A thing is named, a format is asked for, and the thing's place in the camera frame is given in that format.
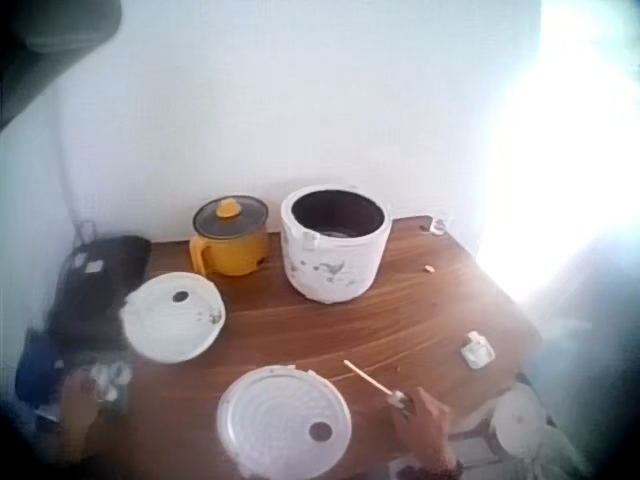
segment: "white wall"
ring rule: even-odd
[[[42,325],[73,232],[57,181],[55,103],[40,96],[0,134],[0,389]]]
[[[183,239],[206,200],[276,207],[335,180],[395,216],[452,210],[477,249],[487,130],[535,56],[538,0],[123,4],[61,82],[74,187],[102,231]]]

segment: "black inner pot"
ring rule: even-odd
[[[364,237],[384,223],[384,212],[367,197],[343,190],[311,192],[291,207],[300,225],[328,237]]]

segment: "round white lid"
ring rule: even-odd
[[[225,321],[218,289],[200,275],[175,272],[149,280],[120,311],[125,336],[141,355],[178,363],[204,352]]]
[[[533,390],[516,383],[498,400],[491,426],[509,454],[532,458],[542,440],[546,420],[546,412]]]
[[[351,415],[324,378],[271,366],[229,387],[218,406],[217,428],[245,476],[306,479],[340,460],[351,439]]]

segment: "wooden stick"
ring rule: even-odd
[[[393,392],[391,390],[389,390],[387,387],[385,387],[384,385],[376,382],[373,378],[371,378],[369,375],[367,375],[366,373],[364,373],[362,370],[360,370],[358,367],[356,367],[353,363],[351,363],[349,360],[343,360],[344,364],[349,367],[351,370],[353,370],[355,373],[357,373],[358,375],[360,375],[362,378],[364,378],[367,382],[369,382],[371,385],[373,385],[374,387],[376,387],[378,390],[382,390],[384,393],[386,393],[387,395],[392,395]]]

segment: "hand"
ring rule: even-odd
[[[426,470],[438,472],[454,469],[456,457],[448,440],[449,407],[420,387],[406,394],[413,401],[415,412],[407,417],[395,407],[391,410],[400,440]]]
[[[89,428],[98,416],[97,385],[84,370],[75,371],[62,386],[60,399],[61,456],[65,461],[80,459]]]

